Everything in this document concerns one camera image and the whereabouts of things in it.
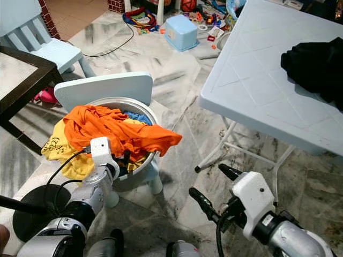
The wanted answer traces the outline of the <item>dark wooden glass table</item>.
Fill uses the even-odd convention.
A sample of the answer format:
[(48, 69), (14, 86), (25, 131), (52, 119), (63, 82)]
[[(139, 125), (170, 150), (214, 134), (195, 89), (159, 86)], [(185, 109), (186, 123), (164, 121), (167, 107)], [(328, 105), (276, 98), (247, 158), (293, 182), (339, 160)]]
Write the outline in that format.
[(28, 149), (39, 154), (42, 147), (10, 122), (37, 93), (63, 81), (56, 64), (24, 51), (0, 47), (0, 126)]

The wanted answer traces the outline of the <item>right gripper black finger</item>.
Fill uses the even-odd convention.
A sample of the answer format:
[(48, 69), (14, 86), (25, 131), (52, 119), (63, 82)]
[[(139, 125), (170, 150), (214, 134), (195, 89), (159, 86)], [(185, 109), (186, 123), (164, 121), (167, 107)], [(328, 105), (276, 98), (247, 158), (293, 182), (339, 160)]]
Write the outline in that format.
[(223, 164), (223, 163), (220, 163), (218, 165), (218, 168), (220, 169), (220, 171), (223, 174), (225, 174), (225, 176), (228, 179), (230, 179), (233, 182), (235, 182), (243, 174), (242, 171), (240, 171), (240, 170), (238, 170), (236, 168), (230, 167), (227, 164)]
[(189, 188), (189, 195), (199, 204), (199, 207), (209, 221), (213, 221), (216, 225), (223, 225), (221, 216), (218, 215), (216, 209), (213, 208), (212, 203), (209, 201), (208, 198), (206, 198), (206, 196), (201, 193), (201, 191), (198, 191), (198, 189), (191, 187)]

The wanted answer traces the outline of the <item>light blue plastic chair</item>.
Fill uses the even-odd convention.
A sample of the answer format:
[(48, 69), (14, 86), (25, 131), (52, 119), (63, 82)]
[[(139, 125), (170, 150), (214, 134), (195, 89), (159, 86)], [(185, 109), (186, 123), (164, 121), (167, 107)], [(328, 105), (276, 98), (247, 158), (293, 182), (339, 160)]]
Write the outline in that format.
[[(153, 78), (148, 72), (127, 72), (113, 75), (102, 75), (91, 78), (76, 79), (56, 85), (55, 95), (59, 103), (67, 111), (76, 106), (87, 105), (91, 101), (110, 96), (126, 96), (144, 103), (152, 103)], [(163, 191), (160, 171), (156, 162), (145, 170), (145, 178), (138, 174), (134, 178), (105, 178), (100, 172), (90, 175), (84, 182), (86, 187), (98, 187), (103, 193), (103, 206), (112, 208), (118, 204), (120, 192), (134, 190), (142, 184), (147, 184), (153, 195)]]

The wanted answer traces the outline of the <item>slatted light blue chair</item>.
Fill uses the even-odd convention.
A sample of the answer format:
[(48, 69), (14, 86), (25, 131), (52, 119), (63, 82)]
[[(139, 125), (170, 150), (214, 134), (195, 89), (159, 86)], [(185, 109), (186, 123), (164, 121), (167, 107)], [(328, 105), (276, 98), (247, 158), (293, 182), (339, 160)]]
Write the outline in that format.
[(59, 73), (79, 62), (84, 76), (95, 76), (78, 47), (49, 36), (41, 10), (39, 0), (0, 0), (2, 44), (54, 62)]

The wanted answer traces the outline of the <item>black garment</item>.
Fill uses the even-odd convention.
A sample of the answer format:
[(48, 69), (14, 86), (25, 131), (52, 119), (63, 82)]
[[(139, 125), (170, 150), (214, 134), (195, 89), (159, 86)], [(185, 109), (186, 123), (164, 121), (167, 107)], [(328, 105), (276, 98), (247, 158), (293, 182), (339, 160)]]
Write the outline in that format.
[(281, 68), (291, 81), (319, 94), (343, 112), (343, 39), (300, 42), (281, 54)]

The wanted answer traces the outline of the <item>black round-base stand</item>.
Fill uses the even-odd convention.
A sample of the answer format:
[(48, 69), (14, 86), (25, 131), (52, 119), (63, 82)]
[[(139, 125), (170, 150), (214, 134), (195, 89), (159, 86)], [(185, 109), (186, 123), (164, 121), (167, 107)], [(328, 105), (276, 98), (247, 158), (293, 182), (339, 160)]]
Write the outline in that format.
[(36, 235), (45, 225), (54, 218), (46, 201), (47, 196), (53, 196), (58, 189), (57, 185), (41, 185), (29, 191), (20, 200), (0, 196), (0, 206), (14, 210), (11, 215), (8, 230), (22, 242), (27, 242)]

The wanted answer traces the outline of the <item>light blue folding table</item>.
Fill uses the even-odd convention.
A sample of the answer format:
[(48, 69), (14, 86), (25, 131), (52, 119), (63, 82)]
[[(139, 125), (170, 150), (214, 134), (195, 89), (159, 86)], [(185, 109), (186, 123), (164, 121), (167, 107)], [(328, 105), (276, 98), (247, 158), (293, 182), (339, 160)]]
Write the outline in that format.
[(301, 42), (343, 39), (343, 25), (270, 0), (247, 0), (203, 89), (199, 105), (288, 147), (274, 173), (299, 148), (343, 156), (343, 113), (298, 89), (280, 66), (281, 54)]

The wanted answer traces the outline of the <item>orange garment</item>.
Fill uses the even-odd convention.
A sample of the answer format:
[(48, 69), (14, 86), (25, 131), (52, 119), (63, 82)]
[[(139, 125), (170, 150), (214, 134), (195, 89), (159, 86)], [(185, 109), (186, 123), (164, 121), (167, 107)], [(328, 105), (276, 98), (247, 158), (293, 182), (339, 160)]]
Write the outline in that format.
[(149, 152), (164, 156), (170, 147), (181, 142), (182, 135), (159, 125), (125, 123), (128, 118), (120, 109), (106, 106), (79, 105), (62, 118), (64, 134), (72, 147), (84, 148), (92, 139), (106, 137), (115, 156), (130, 152), (139, 161)]

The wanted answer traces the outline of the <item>pink toy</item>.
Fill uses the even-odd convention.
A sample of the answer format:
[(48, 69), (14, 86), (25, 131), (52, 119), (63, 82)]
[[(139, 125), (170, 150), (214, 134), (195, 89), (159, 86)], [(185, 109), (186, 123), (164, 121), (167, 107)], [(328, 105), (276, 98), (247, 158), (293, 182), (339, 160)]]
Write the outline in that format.
[(51, 103), (51, 104), (59, 103), (54, 93), (54, 87), (44, 88), (39, 93), (37, 93), (36, 96), (34, 96), (34, 100), (41, 101), (43, 103)]

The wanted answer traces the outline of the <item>person's bare leg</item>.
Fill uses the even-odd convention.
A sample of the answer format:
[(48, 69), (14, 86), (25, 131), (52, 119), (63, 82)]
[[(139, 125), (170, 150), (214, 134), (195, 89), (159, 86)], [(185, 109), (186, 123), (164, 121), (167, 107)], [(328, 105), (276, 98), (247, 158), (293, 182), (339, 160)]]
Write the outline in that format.
[(10, 238), (10, 232), (4, 225), (0, 225), (0, 252), (3, 253)]

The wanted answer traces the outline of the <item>blue garment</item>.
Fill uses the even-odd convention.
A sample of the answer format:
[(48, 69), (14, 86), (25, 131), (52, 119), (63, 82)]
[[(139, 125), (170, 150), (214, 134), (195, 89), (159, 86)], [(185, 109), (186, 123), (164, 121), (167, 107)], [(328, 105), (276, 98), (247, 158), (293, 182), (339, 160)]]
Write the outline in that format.
[(124, 111), (123, 113), (125, 113), (125, 115), (127, 115), (128, 118), (137, 120), (138, 122), (145, 123), (146, 125), (153, 125), (152, 121), (145, 114), (138, 114), (130, 111)]

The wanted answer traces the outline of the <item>yellow garment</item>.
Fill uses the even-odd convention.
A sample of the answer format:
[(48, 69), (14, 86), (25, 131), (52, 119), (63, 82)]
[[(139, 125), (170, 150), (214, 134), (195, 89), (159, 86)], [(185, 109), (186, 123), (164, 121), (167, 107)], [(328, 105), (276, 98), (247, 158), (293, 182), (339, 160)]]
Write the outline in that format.
[(69, 157), (84, 149), (92, 139), (108, 137), (115, 156), (123, 156), (132, 147), (132, 133), (146, 124), (131, 118), (68, 117), (56, 123), (53, 134), (41, 154), (49, 161), (60, 161), (66, 166), (62, 174), (69, 179), (84, 179), (95, 166), (89, 154)]

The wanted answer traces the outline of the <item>grey laundry bucket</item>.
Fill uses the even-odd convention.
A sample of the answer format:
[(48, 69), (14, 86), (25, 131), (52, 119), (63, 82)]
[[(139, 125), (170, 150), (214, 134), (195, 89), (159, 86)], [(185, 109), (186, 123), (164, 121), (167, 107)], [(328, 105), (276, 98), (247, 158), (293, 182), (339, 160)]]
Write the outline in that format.
[[(94, 100), (87, 105), (106, 106), (110, 109), (120, 109), (122, 112), (134, 112), (137, 114), (145, 115), (152, 125), (158, 124), (157, 116), (153, 113), (149, 103), (144, 103), (139, 100), (134, 100), (126, 96), (110, 96), (100, 100)], [(151, 163), (156, 162), (156, 158), (159, 156), (159, 152), (149, 152), (145, 161), (136, 170), (131, 171), (125, 176), (120, 176), (120, 180), (134, 178), (138, 174), (142, 174), (145, 178), (146, 169), (151, 166)]]

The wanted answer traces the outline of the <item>robot's right leg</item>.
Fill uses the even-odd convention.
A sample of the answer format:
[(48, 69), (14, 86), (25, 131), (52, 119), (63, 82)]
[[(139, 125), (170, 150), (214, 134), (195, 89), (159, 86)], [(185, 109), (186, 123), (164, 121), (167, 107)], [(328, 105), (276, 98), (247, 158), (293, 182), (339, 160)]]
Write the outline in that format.
[(202, 257), (198, 248), (186, 241), (179, 240), (167, 245), (165, 257)]

